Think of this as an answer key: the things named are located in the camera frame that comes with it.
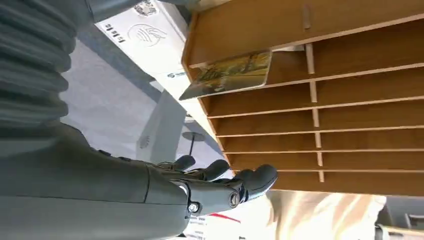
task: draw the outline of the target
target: wooden shelf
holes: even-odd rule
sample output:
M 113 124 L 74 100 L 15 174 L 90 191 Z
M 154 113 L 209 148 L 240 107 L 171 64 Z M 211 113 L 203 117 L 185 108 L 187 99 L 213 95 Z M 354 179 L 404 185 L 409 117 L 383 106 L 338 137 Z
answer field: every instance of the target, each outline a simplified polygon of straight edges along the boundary
M 217 137 L 423 129 L 423 106 L 424 100 L 416 100 L 320 109 L 318 127 L 311 110 L 211 120 Z
M 209 101 L 209 118 L 281 113 L 313 106 L 307 83 L 215 95 Z
M 314 42 L 315 74 L 304 52 L 274 52 L 266 87 L 323 81 L 424 66 L 424 21 Z
M 320 136 L 322 148 L 311 133 L 226 137 L 223 148 L 226 154 L 424 151 L 423 136 L 424 129 L 328 132 Z
M 229 154 L 234 170 L 255 169 L 262 164 L 279 172 L 424 173 L 424 151 L 325 152 L 323 166 L 315 153 Z
M 312 133 L 312 111 L 214 118 L 217 137 Z
M 216 95 L 208 98 L 213 104 L 207 112 L 209 118 L 224 118 L 422 100 L 423 76 L 424 67 L 318 81 L 317 103 L 311 103 L 307 83 Z
M 424 125 L 424 100 L 319 110 L 320 130 L 410 128 Z
M 199 99 L 232 168 L 271 164 L 275 189 L 424 196 L 424 1 L 261 5 L 195 14 L 182 58 L 194 79 L 207 63 L 305 44 L 273 53 L 265 86 Z
M 223 149 L 226 154 L 316 151 L 314 134 L 227 137 Z
M 424 151 L 424 129 L 328 132 L 321 134 L 322 150 Z
M 305 5 L 309 19 L 304 17 Z M 255 0 L 233 0 L 201 12 L 190 35 L 193 41 L 188 65 L 201 67 L 254 51 L 311 43 L 424 18 L 422 0 L 405 0 L 401 4 L 397 0 L 263 0 L 261 6 L 267 6 L 266 11 L 258 10 Z

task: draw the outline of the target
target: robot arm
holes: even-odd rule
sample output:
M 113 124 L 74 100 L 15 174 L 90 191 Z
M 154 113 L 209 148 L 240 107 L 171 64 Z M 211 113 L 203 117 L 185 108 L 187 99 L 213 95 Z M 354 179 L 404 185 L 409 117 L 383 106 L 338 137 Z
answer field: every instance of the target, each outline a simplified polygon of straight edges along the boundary
M 161 239 L 190 215 L 235 208 L 277 178 L 268 165 L 215 180 L 217 161 L 183 172 L 193 159 L 152 165 L 90 148 L 60 123 L 79 29 L 137 0 L 0 2 L 0 236 L 4 240 Z

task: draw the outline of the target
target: wooden panel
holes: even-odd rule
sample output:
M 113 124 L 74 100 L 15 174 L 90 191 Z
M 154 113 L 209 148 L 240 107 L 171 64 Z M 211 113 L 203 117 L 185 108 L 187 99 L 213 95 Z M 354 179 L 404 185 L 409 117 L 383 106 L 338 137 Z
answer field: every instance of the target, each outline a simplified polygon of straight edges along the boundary
M 311 28 L 304 30 L 301 1 L 233 0 L 202 12 L 190 66 L 268 48 L 305 44 L 424 18 L 422 0 L 307 0 Z
M 211 96 L 209 118 L 424 99 L 424 67 L 318 81 L 311 103 L 306 83 Z
M 312 111 L 213 118 L 217 137 L 279 135 L 314 131 Z
M 225 139 L 224 152 L 229 153 L 279 153 L 315 151 L 314 134 L 271 136 L 219 137 Z
M 424 67 L 318 81 L 318 102 L 320 106 L 340 106 L 423 99 L 423 76 Z
M 416 47 L 423 28 L 417 20 L 314 42 L 315 74 L 308 74 L 304 52 L 274 52 L 266 87 L 423 67 L 424 47 Z
M 320 130 L 389 128 L 424 125 L 424 100 L 319 110 Z
M 339 172 L 424 172 L 421 152 L 324 152 L 323 169 Z
M 325 182 L 314 172 L 281 172 L 273 189 L 376 195 L 424 196 L 422 173 L 326 172 Z
M 323 150 L 424 150 L 424 129 L 327 132 L 321 144 Z
M 267 154 L 228 154 L 233 170 L 255 169 L 262 164 L 274 166 L 277 170 L 313 170 L 317 164 L 317 154 L 311 153 L 267 153 Z
M 296 84 L 209 97 L 209 118 L 269 114 L 305 109 L 311 103 L 309 84 Z
M 269 164 L 279 172 L 424 173 L 424 152 L 324 152 L 322 158 L 319 166 L 315 153 L 228 155 L 234 170 Z

